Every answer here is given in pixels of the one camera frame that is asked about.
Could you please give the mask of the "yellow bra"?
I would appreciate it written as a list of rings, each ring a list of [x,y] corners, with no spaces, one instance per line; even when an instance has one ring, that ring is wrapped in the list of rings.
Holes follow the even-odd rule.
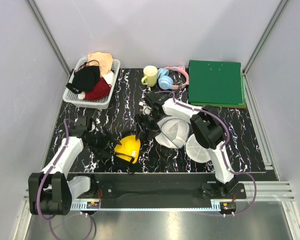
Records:
[[[140,149],[140,139],[136,139],[135,135],[127,135],[115,146],[114,158],[126,161],[130,164],[136,164],[139,158]]]

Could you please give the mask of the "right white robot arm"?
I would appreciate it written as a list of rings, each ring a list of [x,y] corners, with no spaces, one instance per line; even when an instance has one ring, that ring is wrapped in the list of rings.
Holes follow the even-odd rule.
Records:
[[[148,100],[134,120],[137,139],[155,139],[171,149],[185,147],[195,162],[208,157],[214,167],[218,195],[226,199],[234,194],[238,181],[225,147],[229,131],[212,106],[199,108],[164,95]]]

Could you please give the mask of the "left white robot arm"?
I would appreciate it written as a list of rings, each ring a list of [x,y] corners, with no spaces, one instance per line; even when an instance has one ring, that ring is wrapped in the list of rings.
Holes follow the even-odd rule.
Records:
[[[88,176],[75,176],[67,181],[70,169],[85,147],[103,151],[108,144],[120,142],[107,130],[70,130],[49,164],[28,178],[29,208],[33,215],[47,220],[50,216],[65,216],[72,202],[82,194],[93,198],[98,186]]]

